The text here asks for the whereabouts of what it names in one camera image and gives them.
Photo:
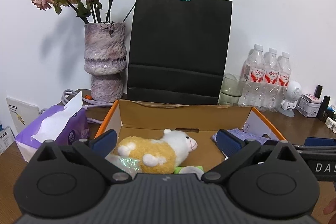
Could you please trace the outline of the person hand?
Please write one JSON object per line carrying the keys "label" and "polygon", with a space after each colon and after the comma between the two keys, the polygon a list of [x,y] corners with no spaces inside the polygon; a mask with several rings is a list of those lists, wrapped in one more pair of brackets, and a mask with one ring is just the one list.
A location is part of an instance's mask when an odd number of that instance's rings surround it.
{"label": "person hand", "polygon": [[324,215],[329,215],[331,214],[332,212],[335,211],[335,207],[336,207],[336,198],[333,198],[329,204],[324,208],[323,210],[323,214]]}

